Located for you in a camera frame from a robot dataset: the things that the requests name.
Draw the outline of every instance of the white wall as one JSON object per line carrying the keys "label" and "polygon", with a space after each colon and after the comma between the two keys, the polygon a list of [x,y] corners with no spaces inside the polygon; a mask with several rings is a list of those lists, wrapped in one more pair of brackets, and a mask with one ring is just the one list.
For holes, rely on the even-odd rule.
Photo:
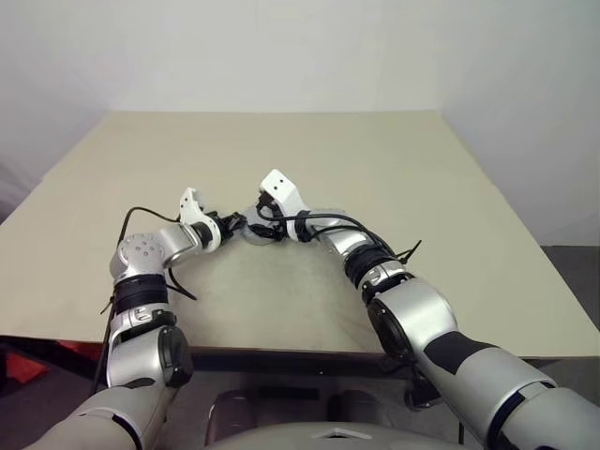
{"label": "white wall", "polygon": [[0,213],[110,109],[441,108],[536,238],[591,244],[598,19],[592,0],[5,0]]}

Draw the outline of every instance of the robotic arm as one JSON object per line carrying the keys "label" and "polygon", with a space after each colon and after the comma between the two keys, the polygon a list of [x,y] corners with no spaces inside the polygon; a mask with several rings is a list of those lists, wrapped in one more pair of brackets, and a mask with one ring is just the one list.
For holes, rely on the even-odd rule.
{"label": "robotic arm", "polygon": [[[193,369],[168,304],[164,271],[215,251],[244,218],[242,234],[254,244],[287,237],[329,246],[361,293],[385,352],[431,382],[486,448],[584,449],[600,442],[598,408],[509,352],[462,335],[443,296],[411,274],[379,236],[341,212],[311,211],[281,172],[271,171],[262,181],[246,217],[220,218],[203,209],[198,194],[187,189],[178,223],[119,243],[111,261],[109,388],[29,448],[152,448],[169,404]],[[245,448],[240,440],[233,439],[230,448]]]}

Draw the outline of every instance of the tabletop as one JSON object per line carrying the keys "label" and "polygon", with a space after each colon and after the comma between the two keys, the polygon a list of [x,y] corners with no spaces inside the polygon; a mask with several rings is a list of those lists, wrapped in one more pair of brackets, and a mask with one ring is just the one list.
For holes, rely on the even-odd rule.
{"label": "tabletop", "polygon": [[[597,330],[436,112],[113,112],[0,226],[0,335],[100,341],[129,207],[174,217],[187,187],[244,211],[271,169],[311,208],[361,220],[448,299],[470,338],[528,357],[599,354]],[[143,213],[131,233],[163,223]],[[318,243],[234,238],[175,269],[192,345],[379,353],[360,295]]]}

